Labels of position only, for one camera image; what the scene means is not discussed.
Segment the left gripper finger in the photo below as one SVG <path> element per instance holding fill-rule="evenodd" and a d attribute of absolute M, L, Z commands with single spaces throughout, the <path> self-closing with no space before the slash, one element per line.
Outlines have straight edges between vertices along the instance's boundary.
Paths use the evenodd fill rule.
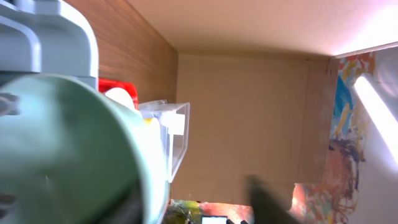
<path fill-rule="evenodd" d="M 265 185 L 255 176 L 246 178 L 246 190 L 255 224 L 301 224 L 284 210 Z"/>

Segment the green bowl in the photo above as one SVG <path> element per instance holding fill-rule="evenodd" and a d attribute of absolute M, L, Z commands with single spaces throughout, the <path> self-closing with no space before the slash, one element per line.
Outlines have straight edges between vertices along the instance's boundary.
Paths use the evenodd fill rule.
<path fill-rule="evenodd" d="M 61 75 L 1 86 L 2 223 L 160 223 L 168 199 L 140 112 Z"/>

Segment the yellow plastic cup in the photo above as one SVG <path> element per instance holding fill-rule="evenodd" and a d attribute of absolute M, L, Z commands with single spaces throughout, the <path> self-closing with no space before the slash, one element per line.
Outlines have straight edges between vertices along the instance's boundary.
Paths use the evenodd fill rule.
<path fill-rule="evenodd" d="M 144 118 L 144 122 L 146 123 L 146 124 L 151 124 L 152 123 L 152 118 Z"/>

